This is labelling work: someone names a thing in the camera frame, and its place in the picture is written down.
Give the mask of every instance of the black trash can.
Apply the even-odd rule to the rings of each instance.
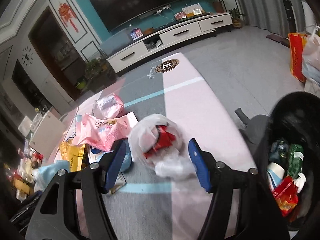
[[[284,138],[289,144],[300,144],[304,150],[303,173],[306,183],[298,194],[297,219],[290,231],[299,230],[294,240],[319,239],[320,235],[320,99],[305,92],[283,97],[273,109],[265,134],[253,155],[259,173],[268,183],[268,153],[274,141]]]

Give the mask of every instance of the drawer handle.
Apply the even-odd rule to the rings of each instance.
[[[211,24],[216,24],[216,23],[223,23],[223,21],[218,21],[218,22],[214,22],[214,23],[211,23]]]
[[[133,55],[134,55],[134,52],[132,52],[132,53],[129,54],[128,56],[123,57],[121,60],[125,60],[126,58],[129,58],[129,57],[131,57],[131,56],[133,56]]]
[[[188,31],[189,31],[189,30],[185,30],[185,31],[183,31],[183,32],[176,33],[176,34],[174,34],[173,36],[178,36],[178,35],[180,35],[180,34],[187,33]]]

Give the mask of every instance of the rug logo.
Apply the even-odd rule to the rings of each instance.
[[[178,59],[167,60],[167,61],[161,63],[158,67],[156,67],[156,72],[157,73],[167,72],[169,70],[174,69],[178,64],[179,64]]]

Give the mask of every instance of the white tv cabinet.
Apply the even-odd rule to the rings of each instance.
[[[160,52],[161,50],[167,49],[183,41],[215,32],[216,28],[228,25],[232,25],[229,13],[211,14],[186,20],[137,40],[135,43],[130,44],[121,51],[113,54],[111,57],[107,58],[107,60],[116,73],[122,72],[122,70],[130,65],[137,63],[152,54]],[[148,51],[144,41],[156,35],[160,37],[162,45]]]

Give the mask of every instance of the green snack bag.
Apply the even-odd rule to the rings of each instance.
[[[288,153],[288,170],[287,175],[296,179],[298,173],[302,172],[303,148],[299,144],[291,144]]]

